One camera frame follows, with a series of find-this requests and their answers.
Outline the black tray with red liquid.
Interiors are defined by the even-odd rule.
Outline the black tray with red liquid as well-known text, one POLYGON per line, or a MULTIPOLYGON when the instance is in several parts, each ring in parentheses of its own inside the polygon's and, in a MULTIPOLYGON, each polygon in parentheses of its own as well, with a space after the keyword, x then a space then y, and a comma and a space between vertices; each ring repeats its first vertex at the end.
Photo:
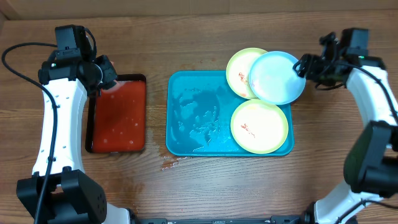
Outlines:
POLYGON ((89 153, 141 152, 146 143, 146 77, 119 75, 118 83, 90 98, 85 149, 89 153))

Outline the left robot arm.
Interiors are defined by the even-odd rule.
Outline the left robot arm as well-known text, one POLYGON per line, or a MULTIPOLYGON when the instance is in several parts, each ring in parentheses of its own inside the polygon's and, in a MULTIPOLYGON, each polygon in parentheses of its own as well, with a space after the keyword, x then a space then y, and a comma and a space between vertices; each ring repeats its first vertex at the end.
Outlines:
POLYGON ((42 139, 32 176, 17 182, 17 197, 35 223, 133 223, 127 208, 108 203, 85 174, 81 158, 83 108, 92 93, 114 86, 107 56, 48 60, 39 70, 44 95, 42 139))

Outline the green plate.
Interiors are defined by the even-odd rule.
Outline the green plate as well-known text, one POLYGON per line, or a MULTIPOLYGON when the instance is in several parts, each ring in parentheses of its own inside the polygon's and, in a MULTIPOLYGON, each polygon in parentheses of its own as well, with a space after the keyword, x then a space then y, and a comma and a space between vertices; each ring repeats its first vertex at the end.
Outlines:
POLYGON ((254 61, 266 53, 266 50, 260 48, 245 48, 230 58, 226 67, 226 80, 235 94, 249 100, 257 98, 249 84, 249 71, 254 61))
POLYGON ((237 144, 254 154, 278 150, 289 133, 283 111, 261 100, 248 100, 240 104, 231 117, 230 127, 237 144))

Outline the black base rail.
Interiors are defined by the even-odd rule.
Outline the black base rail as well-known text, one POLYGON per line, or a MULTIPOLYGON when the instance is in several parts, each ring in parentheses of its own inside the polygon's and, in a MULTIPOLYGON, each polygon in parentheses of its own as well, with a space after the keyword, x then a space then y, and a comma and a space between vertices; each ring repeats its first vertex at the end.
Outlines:
POLYGON ((308 224, 313 223, 303 215, 273 215, 268 218, 185 219, 133 218, 132 224, 308 224))

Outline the light blue plate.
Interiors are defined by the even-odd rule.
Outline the light blue plate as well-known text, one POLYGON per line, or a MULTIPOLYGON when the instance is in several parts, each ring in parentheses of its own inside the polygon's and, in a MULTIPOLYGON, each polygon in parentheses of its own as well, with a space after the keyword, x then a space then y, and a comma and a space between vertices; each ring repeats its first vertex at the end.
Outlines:
POLYGON ((249 86, 257 98, 273 105, 295 101, 304 91, 306 79, 294 65, 299 60, 287 52, 271 51, 258 57, 249 70, 249 86))

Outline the red sponge with dark scourer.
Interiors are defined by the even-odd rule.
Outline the red sponge with dark scourer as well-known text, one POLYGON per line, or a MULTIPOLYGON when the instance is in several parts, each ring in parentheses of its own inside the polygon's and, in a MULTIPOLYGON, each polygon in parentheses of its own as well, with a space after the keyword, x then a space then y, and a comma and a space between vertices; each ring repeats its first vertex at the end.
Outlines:
POLYGON ((111 82, 109 82, 107 84, 104 84, 101 87, 101 91, 103 93, 111 93, 113 91, 116 91, 119 87, 120 87, 119 82, 117 80, 113 80, 113 81, 111 81, 111 82))

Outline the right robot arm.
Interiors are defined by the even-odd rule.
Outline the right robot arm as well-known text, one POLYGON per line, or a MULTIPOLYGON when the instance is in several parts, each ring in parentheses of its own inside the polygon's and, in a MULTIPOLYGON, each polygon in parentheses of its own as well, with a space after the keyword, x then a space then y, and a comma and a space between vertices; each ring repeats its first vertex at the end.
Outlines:
POLYGON ((340 38, 331 32, 319 39, 321 55, 305 54, 293 66, 319 90, 349 90, 364 125, 345 159, 344 180, 294 223, 357 223, 356 214, 371 204, 397 209, 383 201, 397 193, 397 158, 385 155, 397 150, 397 101, 386 66, 369 55, 368 41, 367 29, 345 29, 340 38))

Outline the blue plastic tray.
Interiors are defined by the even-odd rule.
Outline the blue plastic tray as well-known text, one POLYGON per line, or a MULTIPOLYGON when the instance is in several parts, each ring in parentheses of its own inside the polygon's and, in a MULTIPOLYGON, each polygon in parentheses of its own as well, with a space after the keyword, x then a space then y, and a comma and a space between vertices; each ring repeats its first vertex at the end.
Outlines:
POLYGON ((231 134, 231 117, 247 99, 229 87, 224 70, 179 71, 169 80, 165 144, 176 156, 285 156, 294 148, 289 104, 278 106, 286 115, 289 133, 278 150, 268 154, 245 151, 231 134))

